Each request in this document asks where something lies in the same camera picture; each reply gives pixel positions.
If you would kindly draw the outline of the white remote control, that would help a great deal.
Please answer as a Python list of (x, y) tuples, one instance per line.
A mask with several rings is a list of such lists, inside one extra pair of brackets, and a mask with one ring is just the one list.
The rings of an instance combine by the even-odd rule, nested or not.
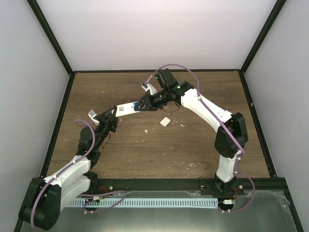
[(138, 113), (134, 111), (134, 102), (128, 102), (124, 104), (117, 105), (117, 113), (116, 117), (127, 116), (134, 113)]

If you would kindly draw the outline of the white battery compartment cover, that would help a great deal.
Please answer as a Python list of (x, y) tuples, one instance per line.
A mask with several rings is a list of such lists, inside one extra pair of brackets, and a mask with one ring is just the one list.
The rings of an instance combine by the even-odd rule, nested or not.
[(164, 118), (160, 121), (160, 124), (161, 124), (163, 127), (166, 127), (170, 122), (171, 122), (171, 120), (170, 120), (168, 117), (164, 117)]

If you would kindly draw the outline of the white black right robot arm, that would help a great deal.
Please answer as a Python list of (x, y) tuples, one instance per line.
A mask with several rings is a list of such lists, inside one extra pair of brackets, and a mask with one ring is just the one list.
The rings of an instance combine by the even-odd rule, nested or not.
[(206, 121), (216, 132), (214, 147), (220, 155), (214, 188), (221, 195), (227, 194), (235, 182), (237, 162), (245, 155), (244, 147), (249, 139), (244, 116), (224, 110), (206, 99), (201, 95), (199, 85), (187, 81), (179, 83), (169, 69), (154, 76), (161, 90), (157, 91), (149, 82), (142, 83), (146, 93), (135, 104), (135, 111), (156, 111), (173, 101)]

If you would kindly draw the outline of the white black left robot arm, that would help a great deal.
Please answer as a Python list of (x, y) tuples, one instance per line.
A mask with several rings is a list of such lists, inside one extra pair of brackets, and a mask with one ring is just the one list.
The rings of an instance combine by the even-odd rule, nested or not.
[(80, 131), (78, 150), (72, 160), (54, 174), (45, 178), (33, 178), (19, 210), (18, 218), (30, 223), (33, 228), (51, 229), (61, 211), (78, 195), (94, 195), (98, 182), (86, 175), (100, 157), (99, 148), (105, 138), (116, 131), (117, 106), (97, 115), (93, 110), (88, 115), (96, 125), (86, 122)]

